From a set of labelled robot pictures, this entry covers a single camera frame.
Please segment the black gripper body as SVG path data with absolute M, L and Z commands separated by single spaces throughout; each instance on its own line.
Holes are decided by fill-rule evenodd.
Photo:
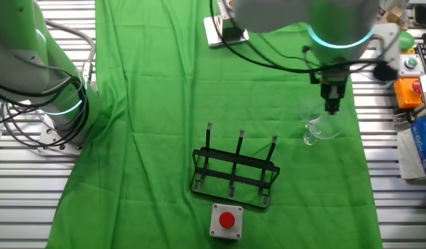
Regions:
M 341 100 L 345 96 L 348 75 L 323 74 L 320 80 L 320 95 L 325 100 Z

